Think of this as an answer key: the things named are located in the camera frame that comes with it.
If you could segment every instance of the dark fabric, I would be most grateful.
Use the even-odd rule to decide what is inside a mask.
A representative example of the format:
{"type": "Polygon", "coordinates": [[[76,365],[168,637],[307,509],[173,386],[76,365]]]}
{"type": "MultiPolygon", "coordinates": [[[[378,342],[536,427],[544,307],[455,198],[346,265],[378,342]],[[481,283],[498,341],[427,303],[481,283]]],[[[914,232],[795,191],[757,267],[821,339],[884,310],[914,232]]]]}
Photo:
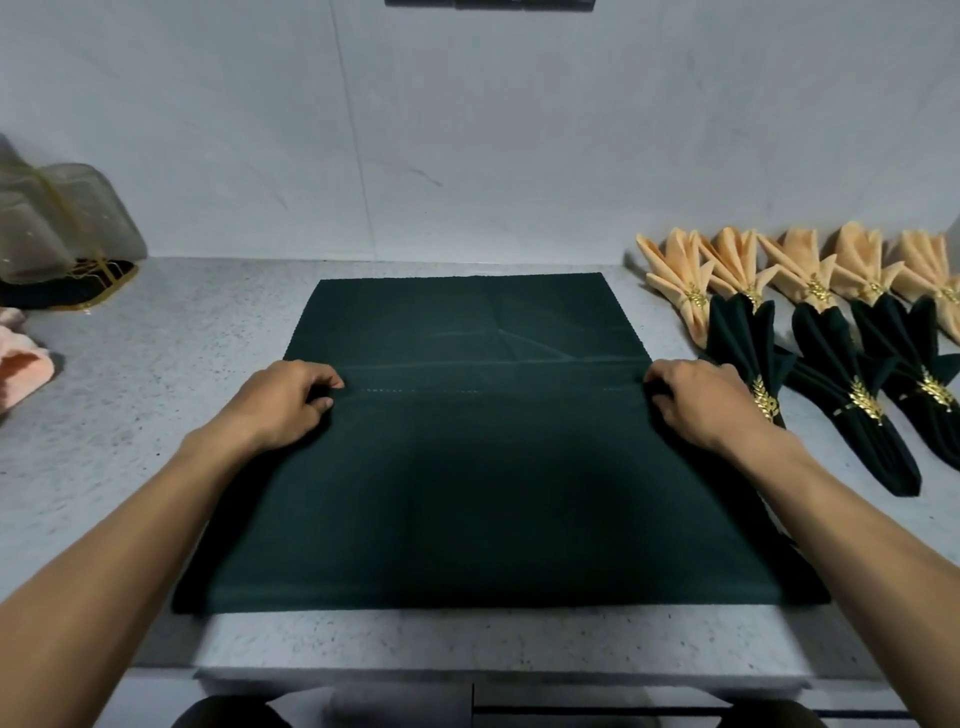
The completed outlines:
{"type": "Polygon", "coordinates": [[[237,476],[176,611],[828,600],[753,488],[652,416],[599,274],[322,281],[287,357],[347,388],[237,476]]]}
{"type": "Polygon", "coordinates": [[[80,278],[64,277],[43,283],[7,283],[0,280],[0,305],[25,310],[38,308],[84,308],[103,300],[111,288],[117,288],[136,271],[128,260],[108,262],[116,282],[102,270],[94,270],[80,278]]]}
{"type": "Polygon", "coordinates": [[[191,705],[172,728],[290,728],[264,703],[247,695],[211,695],[191,705]]]}
{"type": "Polygon", "coordinates": [[[883,392],[944,462],[960,470],[960,405],[938,402],[921,388],[924,374],[948,385],[960,372],[960,354],[938,354],[937,308],[929,296],[906,307],[889,293],[873,306],[851,303],[863,348],[874,359],[893,358],[883,392]]]}
{"type": "Polygon", "coordinates": [[[874,477],[895,496],[916,496],[921,477],[913,455],[886,415],[879,421],[853,404],[855,381],[871,396],[893,371],[895,360],[872,359],[853,347],[850,325],[839,308],[823,313],[801,303],[793,313],[793,335],[803,354],[786,384],[813,401],[874,477]]]}
{"type": "Polygon", "coordinates": [[[792,700],[736,703],[717,728],[826,728],[809,708],[792,700]]]}
{"type": "MultiPolygon", "coordinates": [[[[774,348],[774,302],[762,303],[755,314],[753,302],[742,293],[727,300],[721,296],[710,299],[704,358],[714,364],[733,364],[755,397],[759,377],[774,398],[797,361],[796,354],[774,348]]],[[[773,422],[785,426],[780,413],[773,422]]]]}

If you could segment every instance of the wall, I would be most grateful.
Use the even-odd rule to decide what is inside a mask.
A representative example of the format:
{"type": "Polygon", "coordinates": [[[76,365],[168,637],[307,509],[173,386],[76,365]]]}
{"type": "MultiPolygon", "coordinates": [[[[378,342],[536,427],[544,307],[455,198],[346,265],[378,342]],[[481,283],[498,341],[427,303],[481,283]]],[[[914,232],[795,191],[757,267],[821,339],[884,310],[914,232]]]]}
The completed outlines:
{"type": "Polygon", "coordinates": [[[954,0],[0,0],[0,128],[153,255],[617,262],[960,207],[954,0]]]}

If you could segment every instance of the pink cloth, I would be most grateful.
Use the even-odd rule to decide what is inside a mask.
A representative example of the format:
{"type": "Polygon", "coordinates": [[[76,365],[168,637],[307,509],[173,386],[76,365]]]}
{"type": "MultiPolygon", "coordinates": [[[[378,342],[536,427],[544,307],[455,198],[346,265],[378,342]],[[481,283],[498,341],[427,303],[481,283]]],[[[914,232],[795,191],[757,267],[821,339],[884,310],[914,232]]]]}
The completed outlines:
{"type": "Polygon", "coordinates": [[[24,316],[16,308],[0,308],[0,413],[50,381],[54,363],[45,349],[15,331],[24,316]]]}

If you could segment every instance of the hand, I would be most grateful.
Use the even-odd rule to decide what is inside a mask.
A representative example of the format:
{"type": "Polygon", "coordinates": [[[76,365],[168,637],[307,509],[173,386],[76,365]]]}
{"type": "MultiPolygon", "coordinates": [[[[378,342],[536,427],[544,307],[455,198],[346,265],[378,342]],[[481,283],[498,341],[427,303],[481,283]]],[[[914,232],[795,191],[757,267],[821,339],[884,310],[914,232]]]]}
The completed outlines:
{"type": "Polygon", "coordinates": [[[244,382],[208,427],[241,438],[253,453],[291,445],[333,406],[329,397],[306,400],[315,384],[342,389],[344,381],[328,364],[275,361],[244,382]]]}
{"type": "Polygon", "coordinates": [[[658,359],[650,365],[645,382],[662,379],[673,398],[654,395],[663,419],[688,443],[728,456],[732,447],[755,432],[777,426],[767,421],[747,385],[731,364],[722,367],[706,361],[658,359]]]}

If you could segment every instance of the left hand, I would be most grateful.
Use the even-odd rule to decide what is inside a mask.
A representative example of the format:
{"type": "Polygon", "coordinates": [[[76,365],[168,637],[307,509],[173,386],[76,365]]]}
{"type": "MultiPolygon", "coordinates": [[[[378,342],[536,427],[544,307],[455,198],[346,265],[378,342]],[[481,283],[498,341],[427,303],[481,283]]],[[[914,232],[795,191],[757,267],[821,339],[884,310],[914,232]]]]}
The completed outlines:
{"type": "Polygon", "coordinates": [[[342,389],[344,381],[329,364],[275,361],[255,372],[210,425],[250,438],[254,453],[292,445],[333,406],[329,397],[306,400],[315,384],[342,389]]]}

